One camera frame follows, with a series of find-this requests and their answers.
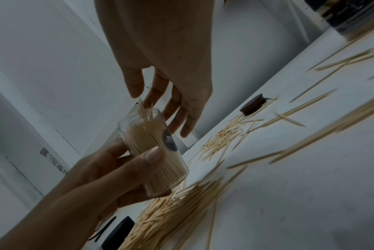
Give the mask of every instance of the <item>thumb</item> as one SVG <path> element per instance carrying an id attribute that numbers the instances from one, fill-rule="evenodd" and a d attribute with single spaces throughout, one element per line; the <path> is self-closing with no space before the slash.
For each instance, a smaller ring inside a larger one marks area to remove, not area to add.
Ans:
<path id="1" fill-rule="evenodd" d="M 100 200 L 112 202 L 145 182 L 164 162 L 165 151 L 157 146 L 93 182 L 94 193 Z"/>

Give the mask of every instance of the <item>dark brown object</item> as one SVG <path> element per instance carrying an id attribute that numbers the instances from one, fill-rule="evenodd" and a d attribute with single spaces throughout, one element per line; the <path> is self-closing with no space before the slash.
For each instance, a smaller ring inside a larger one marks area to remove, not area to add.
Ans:
<path id="1" fill-rule="evenodd" d="M 266 99 L 262 94 L 254 97 L 251 101 L 249 101 L 245 106 L 240 109 L 244 115 L 253 114 L 255 111 L 260 109 L 260 107 L 266 102 Z"/>

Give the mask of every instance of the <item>hand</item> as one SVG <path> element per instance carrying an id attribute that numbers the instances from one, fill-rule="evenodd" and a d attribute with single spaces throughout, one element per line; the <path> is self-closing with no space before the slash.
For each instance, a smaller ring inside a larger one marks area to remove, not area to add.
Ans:
<path id="1" fill-rule="evenodd" d="M 213 0 L 95 0 L 105 35 L 133 98 L 144 90 L 142 69 L 155 66 L 144 108 L 155 105 L 169 82 L 172 97 L 163 110 L 169 132 L 184 123 L 187 137 L 212 94 L 211 24 Z"/>
<path id="2" fill-rule="evenodd" d="M 148 200 L 142 183 L 163 164 L 165 152 L 155 147 L 134 159 L 119 158 L 126 150 L 118 140 L 81 159 L 0 240 L 0 250 L 81 249 L 102 219 L 120 207 Z"/>

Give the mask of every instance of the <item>fingernail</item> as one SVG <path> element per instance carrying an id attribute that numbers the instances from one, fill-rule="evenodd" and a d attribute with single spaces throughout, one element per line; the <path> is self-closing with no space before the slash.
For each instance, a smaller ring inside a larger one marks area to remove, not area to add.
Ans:
<path id="1" fill-rule="evenodd" d="M 161 149 L 157 146 L 153 149 L 150 149 L 145 155 L 144 159 L 147 164 L 154 165 L 162 159 Z"/>

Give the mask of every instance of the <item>toothpick container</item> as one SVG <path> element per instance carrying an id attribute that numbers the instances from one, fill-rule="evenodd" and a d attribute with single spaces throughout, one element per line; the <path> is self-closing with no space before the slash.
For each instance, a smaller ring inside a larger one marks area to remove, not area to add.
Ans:
<path id="1" fill-rule="evenodd" d="M 162 195 L 187 177 L 188 168 L 158 109 L 140 109 L 129 114 L 118 123 L 118 130 L 133 157 L 155 146 L 165 150 L 165 163 L 144 183 L 149 198 Z"/>

